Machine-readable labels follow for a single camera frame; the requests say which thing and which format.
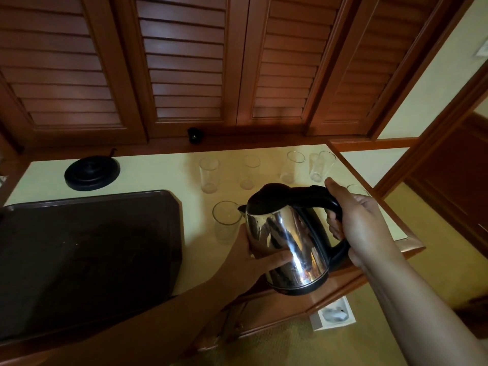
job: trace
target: cream wall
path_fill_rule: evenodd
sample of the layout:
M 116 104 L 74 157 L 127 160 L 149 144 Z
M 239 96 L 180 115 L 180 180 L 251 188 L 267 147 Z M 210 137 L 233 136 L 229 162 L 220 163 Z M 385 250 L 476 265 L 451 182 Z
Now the cream wall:
M 488 118 L 488 98 L 486 98 L 478 107 L 474 110 L 480 116 Z
M 474 0 L 379 138 L 424 132 L 486 61 L 474 55 L 487 38 L 488 0 Z
M 349 151 L 342 155 L 374 187 L 407 150 L 408 148 Z

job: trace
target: electric kettle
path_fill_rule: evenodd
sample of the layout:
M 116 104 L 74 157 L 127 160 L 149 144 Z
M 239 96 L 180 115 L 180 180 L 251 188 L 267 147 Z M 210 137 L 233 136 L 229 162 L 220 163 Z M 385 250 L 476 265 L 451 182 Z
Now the electric kettle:
M 319 288 L 349 251 L 346 239 L 331 246 L 314 207 L 329 209 L 342 220 L 342 209 L 326 187 L 266 184 L 239 210 L 246 216 L 247 235 L 256 258 L 289 250 L 293 260 L 266 273 L 269 285 L 286 295 Z

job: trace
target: cream countertop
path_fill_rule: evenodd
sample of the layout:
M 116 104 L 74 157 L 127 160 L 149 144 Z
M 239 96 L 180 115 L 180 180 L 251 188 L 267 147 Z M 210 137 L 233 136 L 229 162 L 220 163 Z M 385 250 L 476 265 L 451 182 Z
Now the cream countertop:
M 316 184 L 308 177 L 309 156 L 328 150 L 326 145 L 116 157 L 120 163 L 119 178 L 102 189 L 88 192 L 75 191 L 66 185 L 64 171 L 74 160 L 65 159 L 32 162 L 5 205 L 146 190 L 171 191 L 182 204 L 185 232 L 183 262 L 173 291 L 173 294 L 179 294 L 209 279 L 230 249 L 229 245 L 215 240 L 213 206 L 222 200 L 244 204 L 264 184 L 279 182 L 282 164 L 291 150 L 299 151 L 307 158 L 292 186 Z M 198 162 L 210 154 L 221 162 L 221 182 L 216 193 L 204 194 L 200 190 Z M 260 182 L 253 190 L 243 190 L 239 186 L 242 160 L 247 154 L 256 154 L 261 159 Z M 359 184 L 339 160 L 328 175 L 345 186 Z M 317 212 L 325 221 L 325 212 L 320 209 Z M 389 215 L 384 210 L 382 212 L 393 239 L 407 238 Z

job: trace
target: finger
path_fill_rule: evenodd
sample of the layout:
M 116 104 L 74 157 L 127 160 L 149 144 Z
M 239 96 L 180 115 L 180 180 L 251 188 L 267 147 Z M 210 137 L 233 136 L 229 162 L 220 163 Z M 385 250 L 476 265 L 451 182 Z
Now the finger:
M 287 264 L 292 260 L 293 254 L 289 250 L 283 250 L 265 258 L 256 260 L 256 265 L 258 267 L 259 273 L 264 274 L 265 272 L 283 266 L 284 264 Z
M 331 220 L 330 218 L 327 218 L 327 224 L 329 227 L 334 227 L 336 230 L 342 231 L 342 223 L 338 220 Z
M 337 240 L 344 239 L 344 232 L 335 228 L 329 228 L 329 231 L 334 235 L 334 238 L 336 238 Z
M 337 199 L 343 210 L 348 210 L 358 205 L 358 202 L 352 196 L 352 194 L 344 186 L 341 186 L 334 181 L 331 177 L 327 177 L 325 185 L 330 193 Z
M 237 233 L 236 240 L 234 242 L 234 245 L 231 248 L 231 251 L 238 251 L 241 254 L 242 253 L 247 253 L 251 254 L 250 248 L 249 248 L 249 240 L 247 239 L 247 228 L 246 224 L 243 223 L 239 226 L 239 233 Z
M 331 211 L 330 209 L 326 209 L 326 214 L 327 214 L 327 220 L 330 218 L 331 220 L 335 220 L 337 218 L 337 215 L 335 212 Z
M 368 212 L 376 216 L 381 215 L 378 202 L 373 197 L 366 196 L 366 195 L 356 195 L 356 194 L 353 194 L 353 196 Z

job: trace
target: clear glass tumbler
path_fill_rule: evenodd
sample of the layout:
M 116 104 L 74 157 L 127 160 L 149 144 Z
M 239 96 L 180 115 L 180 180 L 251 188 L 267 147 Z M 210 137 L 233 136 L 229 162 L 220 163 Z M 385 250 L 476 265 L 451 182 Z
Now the clear glass tumbler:
M 311 180 L 315 182 L 324 181 L 336 159 L 336 156 L 331 152 L 326 150 L 321 151 L 312 163 L 312 170 L 310 171 Z
M 305 165 L 305 155 L 297 151 L 290 151 L 286 154 L 283 171 L 281 172 L 281 181 L 285 184 L 292 184 L 295 182 L 296 175 L 302 170 Z
M 205 157 L 200 159 L 200 182 L 202 191 L 213 194 L 219 187 L 219 166 L 216 158 Z
M 212 209 L 215 220 L 215 238 L 218 242 L 227 244 L 234 242 L 239 228 L 242 214 L 237 209 L 238 204 L 231 201 L 218 202 Z
M 358 195 L 367 195 L 367 196 L 371 196 L 369 194 L 368 191 L 366 191 L 366 189 L 363 188 L 363 186 L 361 185 L 356 185 L 356 184 L 352 184 L 352 185 L 349 185 L 347 187 L 347 189 L 349 190 L 349 192 L 351 194 L 358 194 Z
M 241 171 L 241 188 L 244 190 L 251 190 L 256 184 L 259 166 L 261 160 L 257 155 L 246 155 L 244 157 L 244 165 Z

